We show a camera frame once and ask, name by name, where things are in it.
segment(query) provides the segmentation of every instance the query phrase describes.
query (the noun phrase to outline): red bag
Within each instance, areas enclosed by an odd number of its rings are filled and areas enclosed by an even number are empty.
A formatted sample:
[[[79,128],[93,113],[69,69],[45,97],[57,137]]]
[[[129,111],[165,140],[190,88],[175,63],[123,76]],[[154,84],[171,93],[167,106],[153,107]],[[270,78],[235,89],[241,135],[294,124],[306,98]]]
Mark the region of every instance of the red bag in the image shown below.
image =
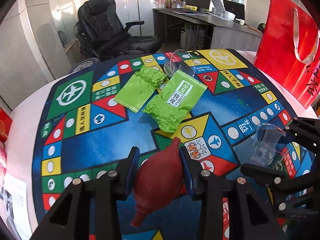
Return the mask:
[[[271,0],[255,66],[286,88],[305,108],[320,91],[320,32],[291,0]]]

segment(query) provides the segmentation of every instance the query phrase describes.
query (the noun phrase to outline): silver screw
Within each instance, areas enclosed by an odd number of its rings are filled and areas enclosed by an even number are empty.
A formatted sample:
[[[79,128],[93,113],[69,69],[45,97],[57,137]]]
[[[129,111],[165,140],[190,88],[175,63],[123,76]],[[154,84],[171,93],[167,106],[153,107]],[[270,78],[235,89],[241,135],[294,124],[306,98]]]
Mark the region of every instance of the silver screw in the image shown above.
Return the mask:
[[[208,177],[208,176],[210,176],[210,171],[203,170],[203,171],[201,171],[201,175],[204,176],[204,177]]]
[[[115,177],[117,174],[118,174],[117,171],[109,171],[109,172],[108,172],[108,176],[109,176],[109,177]]]
[[[245,180],[245,178],[243,178],[243,177],[239,177],[239,178],[237,179],[237,182],[238,182],[239,184],[244,184],[244,183],[246,183],[246,180]]]
[[[275,180],[274,180],[274,182],[275,182],[276,184],[279,184],[279,183],[281,182],[281,178],[280,178],[280,177],[276,177]]]
[[[282,202],[282,203],[279,205],[279,210],[280,210],[280,211],[283,211],[286,206],[287,206],[287,205],[286,205],[284,202]]]
[[[75,178],[73,181],[72,181],[72,184],[73,185],[79,185],[81,183],[81,179],[80,178]]]

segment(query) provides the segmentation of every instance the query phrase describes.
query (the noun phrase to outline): green tea packet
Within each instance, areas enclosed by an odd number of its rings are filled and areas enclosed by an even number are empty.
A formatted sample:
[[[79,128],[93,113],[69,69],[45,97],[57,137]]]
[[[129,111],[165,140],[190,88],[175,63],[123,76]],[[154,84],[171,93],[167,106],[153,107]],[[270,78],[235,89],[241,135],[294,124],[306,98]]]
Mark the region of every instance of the green tea packet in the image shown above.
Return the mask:
[[[174,133],[206,89],[206,85],[178,70],[143,112],[151,114],[162,131]]]
[[[166,78],[165,73],[142,66],[121,88],[114,101],[137,113]]]

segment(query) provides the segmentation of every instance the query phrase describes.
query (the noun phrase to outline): bag handle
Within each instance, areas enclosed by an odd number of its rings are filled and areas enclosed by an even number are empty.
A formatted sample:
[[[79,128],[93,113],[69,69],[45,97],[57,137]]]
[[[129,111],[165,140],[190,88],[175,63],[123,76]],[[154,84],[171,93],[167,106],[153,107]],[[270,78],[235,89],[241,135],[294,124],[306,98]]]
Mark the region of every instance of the bag handle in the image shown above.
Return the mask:
[[[296,59],[304,64],[310,64],[315,59],[316,53],[318,51],[320,31],[318,30],[318,34],[315,40],[315,44],[308,56],[304,60],[302,60],[298,53],[298,45],[299,45],[299,19],[298,19],[298,10],[294,8],[294,16],[293,16],[293,43],[294,43],[294,54]]]

